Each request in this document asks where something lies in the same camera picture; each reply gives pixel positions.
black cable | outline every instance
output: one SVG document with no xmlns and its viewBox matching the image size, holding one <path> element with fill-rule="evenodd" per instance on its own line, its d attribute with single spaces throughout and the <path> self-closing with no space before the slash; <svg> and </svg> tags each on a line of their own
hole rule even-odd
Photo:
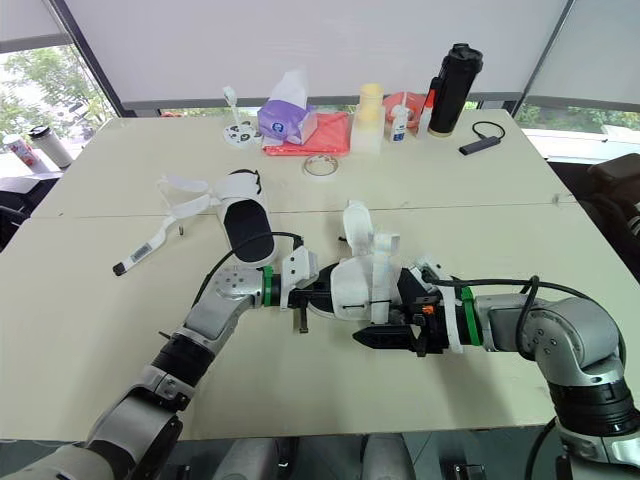
<svg viewBox="0 0 640 480">
<path fill-rule="evenodd" d="M 528 288 L 531 287 L 531 280 L 515 280 L 511 278 L 483 278 L 478 280 L 438 280 L 435 278 L 423 277 L 423 280 L 426 283 L 431 283 L 432 285 L 438 285 L 442 287 L 479 287 L 483 285 L 515 285 L 526 286 Z M 564 285 L 560 285 L 557 283 L 539 282 L 538 287 L 549 288 L 551 290 L 559 290 L 561 292 L 568 293 L 569 295 L 573 295 L 574 297 L 591 300 L 593 303 L 598 304 L 588 295 L 585 295 L 584 293 L 574 288 L 565 287 Z"/>
<path fill-rule="evenodd" d="M 477 129 L 476 129 L 476 125 L 482 125 L 482 124 L 486 124 L 486 125 L 493 125 L 494 127 L 498 127 L 500 129 L 500 136 L 498 137 L 499 139 L 503 139 L 504 136 L 507 134 L 507 132 L 504 131 L 504 128 L 502 127 L 502 125 L 498 125 L 495 122 L 489 122 L 487 120 L 482 120 L 480 122 L 476 122 L 473 125 L 471 125 L 471 130 L 473 130 L 473 133 L 475 133 L 476 135 L 478 135 L 479 138 L 487 138 L 486 135 L 480 133 Z"/>
<path fill-rule="evenodd" d="M 518 316 L 518 323 L 516 323 L 516 348 L 518 349 L 518 353 L 525 360 L 535 360 L 535 357 L 527 352 L 524 348 L 524 344 L 522 342 L 522 336 L 524 334 L 524 325 L 527 322 L 527 316 L 531 311 L 531 306 L 536 299 L 536 294 L 538 293 L 538 286 L 540 285 L 540 278 L 537 275 L 534 275 L 529 279 L 531 282 L 531 290 L 529 290 L 529 295 L 527 295 L 527 300 L 524 302 L 524 306 L 520 310 L 520 315 Z"/>
<path fill-rule="evenodd" d="M 484 286 L 484 285 L 515 285 L 515 286 L 519 286 L 522 285 L 523 288 L 522 290 L 520 290 L 520 293 L 527 293 L 527 291 L 532 288 L 532 279 L 529 280 L 515 280 L 515 279 L 511 279 L 511 278 L 483 278 L 483 279 L 478 279 L 478 280 L 438 280 L 435 278 L 429 278 L 423 275 L 422 278 L 425 282 L 430 283 L 432 285 L 437 285 L 437 286 L 441 286 L 441 287 L 454 287 L 454 288 L 462 288 L 462 287 L 478 287 L 478 286 Z M 578 298 L 583 298 L 585 300 L 589 300 L 590 302 L 595 303 L 596 305 L 598 305 L 600 308 L 602 308 L 602 305 L 600 305 L 598 302 L 596 302 L 593 298 L 589 297 L 588 295 L 574 289 L 571 287 L 566 287 L 564 285 L 560 285 L 558 283 L 551 283 L 551 282 L 536 282 L 537 283 L 537 287 L 538 288 L 548 288 L 551 290 L 558 290 L 560 292 L 564 292 L 564 293 L 568 293 L 569 295 L 573 295 L 574 297 L 578 297 Z M 620 332 L 620 327 L 618 327 L 618 325 L 616 324 L 616 328 L 618 329 L 618 355 L 620 357 L 620 361 L 622 362 L 622 366 L 626 366 L 627 363 L 627 347 L 624 341 L 624 338 L 622 337 L 622 332 Z"/>
<path fill-rule="evenodd" d="M 207 275 L 204 277 L 204 280 L 202 281 L 202 284 L 200 285 L 200 289 L 198 290 L 198 293 L 196 294 L 196 298 L 193 300 L 193 303 L 191 304 L 191 307 L 193 308 L 193 306 L 198 303 L 198 301 L 200 300 L 200 297 L 202 296 L 202 294 L 204 293 L 205 289 L 207 288 L 207 285 L 209 283 L 209 280 L 211 280 L 211 277 L 213 277 L 215 275 L 215 273 L 218 271 L 218 269 L 222 266 L 222 264 L 224 262 L 226 262 L 229 257 L 231 257 L 232 255 L 234 255 L 238 250 L 240 250 L 242 247 L 247 246 L 248 244 L 250 244 L 251 242 L 258 240 L 259 238 L 264 238 L 264 237 L 290 237 L 293 238 L 293 249 L 295 250 L 296 248 L 298 248 L 299 246 L 303 245 L 303 240 L 302 240 L 302 236 L 297 235 L 295 233 L 290 233 L 290 232 L 265 232 L 265 233 L 260 233 L 258 235 L 256 235 L 255 237 L 251 237 L 246 239 L 244 242 L 240 242 L 240 244 L 238 246 L 236 246 L 235 248 L 232 248 L 229 252 L 227 252 L 225 254 L 224 257 L 222 257 L 218 263 L 215 264 L 215 266 L 211 269 L 211 271 L 209 273 L 207 273 Z"/>
<path fill-rule="evenodd" d="M 551 433 L 551 430 L 553 430 L 553 427 L 555 426 L 556 419 L 554 417 L 549 421 L 549 423 L 544 426 L 542 431 L 538 434 L 535 441 L 533 442 L 531 450 L 529 450 L 529 456 L 527 457 L 527 466 L 524 470 L 524 480 L 531 480 L 533 476 L 533 466 L 536 463 L 536 458 L 538 457 L 538 452 L 540 452 L 540 447 L 542 447 L 542 443 L 544 442 L 545 438 L 547 438 L 547 436 L 549 435 L 549 433 Z"/>
</svg>

red plastic bag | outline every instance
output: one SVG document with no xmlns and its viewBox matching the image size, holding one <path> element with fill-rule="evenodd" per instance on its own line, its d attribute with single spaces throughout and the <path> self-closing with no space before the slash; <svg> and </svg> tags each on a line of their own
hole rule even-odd
<svg viewBox="0 0 640 480">
<path fill-rule="evenodd" d="M 318 128 L 304 145 L 284 142 L 264 147 L 267 155 L 309 156 L 319 153 L 339 156 L 349 153 L 349 117 L 345 112 L 318 113 Z"/>
</svg>

green ring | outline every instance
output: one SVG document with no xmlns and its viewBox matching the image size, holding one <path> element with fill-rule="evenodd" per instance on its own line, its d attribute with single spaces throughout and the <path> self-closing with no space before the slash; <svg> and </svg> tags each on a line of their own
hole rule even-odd
<svg viewBox="0 0 640 480">
<path fill-rule="evenodd" d="M 264 299 L 265 307 L 271 306 L 271 280 L 273 278 L 273 267 L 267 265 L 262 267 L 262 279 L 264 281 Z"/>
<path fill-rule="evenodd" d="M 464 305 L 464 313 L 467 318 L 467 327 L 469 328 L 469 339 L 471 340 L 471 345 L 479 347 L 482 345 L 482 342 L 480 341 L 480 335 L 478 335 L 476 315 L 473 311 L 473 293 L 471 293 L 471 289 L 469 287 L 463 287 L 460 290 L 460 300 L 462 300 L 462 304 Z"/>
</svg>

tissue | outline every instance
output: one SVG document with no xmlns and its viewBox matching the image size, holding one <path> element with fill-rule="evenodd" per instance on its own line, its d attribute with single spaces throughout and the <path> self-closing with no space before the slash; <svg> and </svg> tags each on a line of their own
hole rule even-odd
<svg viewBox="0 0 640 480">
<path fill-rule="evenodd" d="M 303 145 L 318 127 L 315 109 L 307 107 L 307 75 L 291 70 L 275 86 L 269 100 L 258 111 L 258 125 L 265 143 L 287 141 Z"/>
</svg>

purple tissue box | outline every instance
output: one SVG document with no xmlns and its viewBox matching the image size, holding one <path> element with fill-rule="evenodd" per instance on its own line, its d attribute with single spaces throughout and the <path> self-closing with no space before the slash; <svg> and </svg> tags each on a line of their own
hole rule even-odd
<svg viewBox="0 0 640 480">
<path fill-rule="evenodd" d="M 315 108 L 303 109 L 283 100 L 269 100 L 258 110 L 260 132 L 283 142 L 303 145 L 318 127 Z"/>
</svg>

